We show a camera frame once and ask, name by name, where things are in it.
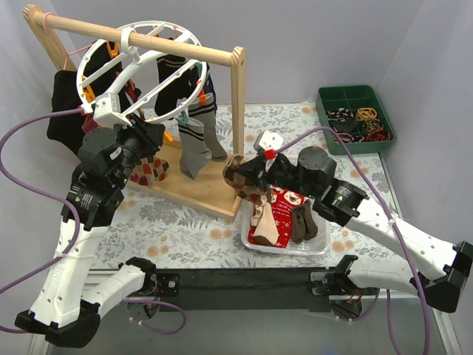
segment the wooden drying rack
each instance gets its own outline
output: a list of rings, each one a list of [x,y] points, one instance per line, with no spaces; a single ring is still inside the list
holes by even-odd
[[[54,29],[120,43],[121,30],[116,28],[90,24],[60,16],[47,16],[45,19],[45,13],[38,5],[27,5],[23,10],[23,14],[57,70],[63,69],[66,59],[66,70],[76,71],[76,68],[69,56],[58,48],[56,42],[60,44],[61,40]],[[44,31],[43,21],[50,29],[51,36]],[[139,33],[130,34],[129,44],[130,46],[147,50],[157,50],[163,53],[230,67],[234,154],[244,155],[245,48],[235,47],[233,52],[230,53]],[[158,156],[169,162],[171,167],[169,176],[164,181],[150,187],[132,182],[130,184],[137,189],[151,192],[184,206],[208,212],[226,220],[233,220],[238,212],[241,200],[223,180],[222,171],[225,162],[209,162],[200,171],[196,180],[190,180],[179,171],[178,166],[181,154],[182,147],[179,141],[166,144],[159,151]]]

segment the white circular sock hanger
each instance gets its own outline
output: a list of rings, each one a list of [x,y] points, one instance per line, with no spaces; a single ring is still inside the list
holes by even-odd
[[[79,64],[77,79],[76,79],[76,87],[79,93],[79,97],[81,98],[81,101],[82,101],[82,107],[86,110],[86,112],[92,111],[92,104],[94,104],[95,101],[93,102],[87,101],[86,95],[84,94],[84,88],[89,86],[94,80],[99,78],[105,72],[109,71],[119,62],[121,62],[123,59],[131,56],[133,58],[133,61],[126,67],[123,67],[123,71],[118,75],[118,77],[114,80],[113,84],[110,86],[110,88],[107,89],[106,92],[110,92],[112,94],[118,94],[120,90],[122,89],[122,87],[125,85],[125,83],[142,67],[144,67],[145,65],[147,65],[148,63],[152,61],[155,61],[156,59],[160,57],[167,55],[167,53],[158,52],[156,50],[149,50],[146,53],[140,55],[136,47],[130,47],[128,45],[130,33],[136,32],[135,29],[141,28],[141,27],[152,28],[152,30],[148,33],[148,36],[155,36],[158,33],[160,33],[162,30],[164,30],[165,28],[169,28],[170,30],[175,31],[176,34],[179,34],[178,37],[174,41],[185,42],[189,44],[194,44],[196,46],[201,46],[199,40],[191,31],[185,29],[184,27],[178,26],[176,24],[172,24],[170,22],[140,21],[140,22],[134,22],[132,24],[127,24],[125,26],[119,27],[121,30],[123,30],[122,36],[121,36],[121,43],[120,43],[121,53],[119,55],[117,55],[111,61],[107,62],[99,70],[97,70],[93,74],[86,77],[84,75],[84,69],[85,69],[86,64],[89,62],[92,54],[94,54],[95,51],[102,44],[106,43],[106,40],[99,39],[89,48],[89,50],[87,50],[86,54],[81,60],[81,63]],[[136,103],[132,104],[128,109],[122,111],[121,114],[123,116],[126,116],[136,111],[137,109],[142,107],[142,105],[148,103],[149,100],[153,98],[154,96],[156,96],[162,89],[167,87],[174,80],[178,79],[186,70],[191,69],[194,65],[196,65],[196,63],[199,63],[199,62],[202,64],[202,72],[200,73],[200,77],[195,87],[195,90],[187,98],[187,100],[182,102],[178,107],[166,113],[165,115],[148,119],[146,120],[146,122],[149,122],[151,124],[159,124],[161,122],[167,121],[169,118],[173,118],[179,115],[192,103],[192,101],[195,100],[195,98],[199,95],[199,92],[202,90],[204,86],[204,83],[207,77],[207,63],[204,61],[197,61],[195,59],[188,60],[184,65],[181,66],[181,68],[176,70],[166,80],[159,83],[156,87],[154,87],[154,89],[151,89],[148,93],[146,93],[145,95],[142,95],[142,97]]]

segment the clear plastic tray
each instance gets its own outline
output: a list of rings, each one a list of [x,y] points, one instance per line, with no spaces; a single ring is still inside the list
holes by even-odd
[[[316,212],[312,211],[312,217],[316,225],[319,227],[317,237],[312,240],[303,241],[295,244],[289,240],[286,248],[276,248],[274,246],[258,246],[248,241],[248,232],[251,227],[251,216],[253,215],[254,204],[249,201],[242,201],[242,242],[249,249],[260,250],[265,253],[283,254],[283,255],[322,255],[325,254],[330,247],[330,224],[320,217]]]

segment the brown sock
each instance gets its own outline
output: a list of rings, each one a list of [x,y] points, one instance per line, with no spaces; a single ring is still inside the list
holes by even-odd
[[[266,203],[266,196],[261,196],[261,200],[258,203],[255,203],[254,206],[254,215],[251,218],[251,226],[256,227],[261,220],[261,216],[263,215],[263,209]]]
[[[304,211],[302,206],[294,207],[290,211],[290,215],[293,219],[293,231],[290,235],[290,239],[295,244],[300,244],[304,240],[305,236],[305,223],[304,223]]]
[[[279,238],[279,232],[273,217],[271,204],[268,202],[263,204],[263,211],[256,227],[253,240],[261,246],[274,246]]]
[[[316,223],[313,221],[312,213],[310,212],[310,200],[305,201],[304,205],[302,205],[302,213],[304,215],[305,223],[304,240],[311,240],[312,238],[317,237],[319,227],[317,227]]]

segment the gray sock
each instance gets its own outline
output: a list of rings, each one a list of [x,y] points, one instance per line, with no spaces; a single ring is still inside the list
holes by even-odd
[[[227,160],[227,152],[217,140],[215,132],[215,102],[214,94],[211,92],[205,94],[205,105],[200,103],[200,99],[196,98],[189,106],[189,117],[192,117],[204,125],[204,142],[212,152],[213,161]]]
[[[194,179],[207,162],[211,159],[211,152],[204,143],[204,125],[192,118],[187,124],[178,121],[179,136],[183,146],[183,154],[180,157],[180,171]]]

